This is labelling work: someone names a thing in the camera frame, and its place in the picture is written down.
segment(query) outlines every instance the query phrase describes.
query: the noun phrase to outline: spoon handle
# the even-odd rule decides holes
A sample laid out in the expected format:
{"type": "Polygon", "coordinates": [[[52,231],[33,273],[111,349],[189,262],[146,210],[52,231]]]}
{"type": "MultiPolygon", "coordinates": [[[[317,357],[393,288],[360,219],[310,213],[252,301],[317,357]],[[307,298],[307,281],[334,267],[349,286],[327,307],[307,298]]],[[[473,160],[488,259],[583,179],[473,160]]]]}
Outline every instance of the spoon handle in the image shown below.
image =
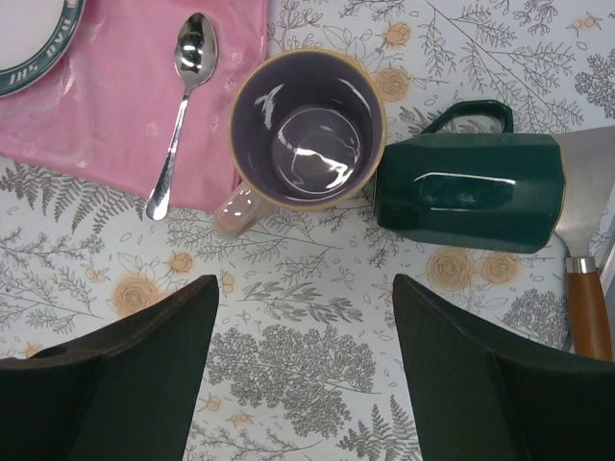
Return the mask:
{"type": "Polygon", "coordinates": [[[173,176],[173,166],[175,166],[175,155],[177,153],[177,145],[182,132],[182,124],[184,123],[185,108],[188,105],[190,92],[184,92],[184,98],[180,104],[180,110],[177,112],[177,120],[175,121],[175,130],[173,130],[173,138],[169,146],[169,152],[166,154],[162,171],[156,183],[156,187],[150,194],[150,199],[147,202],[145,212],[150,219],[156,221],[166,216],[169,209],[169,198],[171,196],[171,177],[173,176]]]}

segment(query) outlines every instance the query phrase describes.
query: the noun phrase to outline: tablecloth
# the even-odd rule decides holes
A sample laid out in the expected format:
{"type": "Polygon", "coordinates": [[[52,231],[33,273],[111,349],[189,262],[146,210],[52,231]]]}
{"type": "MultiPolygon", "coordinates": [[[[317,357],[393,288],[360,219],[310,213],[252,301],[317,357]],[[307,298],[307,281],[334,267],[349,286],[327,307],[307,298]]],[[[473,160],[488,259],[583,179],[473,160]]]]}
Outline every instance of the tablecloth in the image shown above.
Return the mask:
{"type": "MultiPolygon", "coordinates": [[[[273,0],[269,53],[320,46],[356,59],[386,102],[391,142],[485,97],[510,104],[519,131],[579,130],[615,118],[608,3],[273,0]]],[[[187,461],[421,459],[392,316],[397,273],[535,341],[559,347],[566,333],[556,238],[536,255],[424,245],[379,229],[361,195],[322,213],[280,211],[223,242],[205,213],[175,208],[154,223],[130,195],[5,159],[0,171],[2,357],[218,276],[187,461]]]]}

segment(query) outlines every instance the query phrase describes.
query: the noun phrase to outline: mug bottom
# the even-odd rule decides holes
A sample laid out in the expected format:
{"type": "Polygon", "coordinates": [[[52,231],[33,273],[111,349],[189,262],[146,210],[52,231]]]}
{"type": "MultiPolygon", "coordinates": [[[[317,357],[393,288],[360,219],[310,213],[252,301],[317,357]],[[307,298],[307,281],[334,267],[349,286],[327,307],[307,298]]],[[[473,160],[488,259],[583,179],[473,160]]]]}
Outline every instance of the mug bottom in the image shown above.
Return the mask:
{"type": "Polygon", "coordinates": [[[357,124],[334,104],[290,112],[270,149],[274,171],[288,194],[323,199],[351,182],[363,156],[359,133],[357,124]]]}

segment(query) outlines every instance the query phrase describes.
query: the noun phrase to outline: mug handle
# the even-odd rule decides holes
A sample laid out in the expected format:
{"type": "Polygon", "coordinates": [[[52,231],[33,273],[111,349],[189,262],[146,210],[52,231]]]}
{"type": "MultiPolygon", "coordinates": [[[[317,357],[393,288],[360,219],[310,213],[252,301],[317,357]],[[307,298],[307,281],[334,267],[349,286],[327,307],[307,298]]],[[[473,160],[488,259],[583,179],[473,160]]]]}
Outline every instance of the mug handle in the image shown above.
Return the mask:
{"type": "Polygon", "coordinates": [[[433,120],[428,127],[421,131],[421,134],[436,133],[454,118],[469,115],[487,115],[493,117],[500,122],[502,133],[514,133],[512,109],[495,99],[483,99],[478,101],[462,101],[453,104],[446,109],[442,115],[433,120]]]}
{"type": "Polygon", "coordinates": [[[241,183],[213,215],[213,231],[221,238],[236,239],[276,207],[260,197],[250,184],[241,183]]]}

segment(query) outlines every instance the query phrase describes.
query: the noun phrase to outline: plate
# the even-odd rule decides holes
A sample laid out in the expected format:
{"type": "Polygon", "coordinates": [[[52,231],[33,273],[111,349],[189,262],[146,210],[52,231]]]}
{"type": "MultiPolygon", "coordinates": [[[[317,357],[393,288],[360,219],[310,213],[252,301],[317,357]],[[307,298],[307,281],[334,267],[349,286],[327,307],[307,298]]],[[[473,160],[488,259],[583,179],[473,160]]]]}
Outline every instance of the plate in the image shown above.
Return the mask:
{"type": "Polygon", "coordinates": [[[41,78],[75,35],[86,0],[0,0],[0,97],[41,78]]]}

